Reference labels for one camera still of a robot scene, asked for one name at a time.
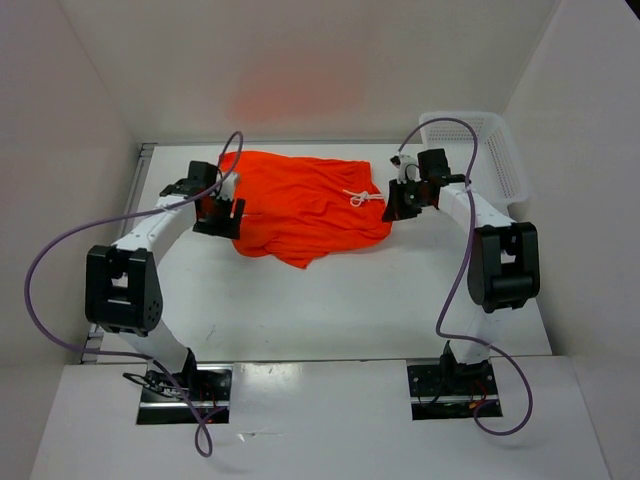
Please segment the orange mesh shorts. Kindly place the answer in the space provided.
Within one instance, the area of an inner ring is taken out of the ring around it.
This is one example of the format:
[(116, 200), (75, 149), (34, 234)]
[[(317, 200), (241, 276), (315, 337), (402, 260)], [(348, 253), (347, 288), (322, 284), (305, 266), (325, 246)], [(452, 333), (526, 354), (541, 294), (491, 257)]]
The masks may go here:
[(296, 268), (329, 254), (378, 245), (391, 233), (384, 196), (365, 161), (240, 155), (236, 196), (246, 201), (236, 251)]

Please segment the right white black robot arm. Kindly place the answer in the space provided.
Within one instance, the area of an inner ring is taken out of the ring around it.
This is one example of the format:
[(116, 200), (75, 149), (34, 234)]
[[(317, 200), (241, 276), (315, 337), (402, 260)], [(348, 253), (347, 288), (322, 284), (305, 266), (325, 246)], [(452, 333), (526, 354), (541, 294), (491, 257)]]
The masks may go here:
[[(436, 334), (446, 340), (440, 385), (460, 393), (485, 364), (506, 309), (520, 309), (540, 290), (538, 234), (529, 222), (517, 222), (498, 211), (471, 185), (467, 174), (454, 174), (445, 151), (417, 156), (398, 153), (390, 159), (397, 178), (389, 182), (382, 215), (387, 223), (413, 219), (427, 207), (446, 214), (466, 234), (459, 272), (436, 320)], [(467, 331), (447, 333), (445, 317), (459, 287), (465, 284), (475, 311)]]

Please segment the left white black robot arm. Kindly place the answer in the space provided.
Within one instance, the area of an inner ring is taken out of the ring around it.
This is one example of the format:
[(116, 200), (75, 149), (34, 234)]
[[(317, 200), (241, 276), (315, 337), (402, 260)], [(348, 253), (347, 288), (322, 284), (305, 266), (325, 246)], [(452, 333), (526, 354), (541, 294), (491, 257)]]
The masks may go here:
[(163, 320), (164, 300), (158, 266), (179, 237), (195, 233), (240, 238), (246, 201), (235, 196), (240, 175), (201, 161), (187, 176), (167, 185), (153, 213), (109, 246), (92, 247), (86, 258), (85, 316), (104, 331), (123, 338), (152, 366), (142, 384), (161, 385), (185, 400), (203, 376), (194, 353), (179, 342)]

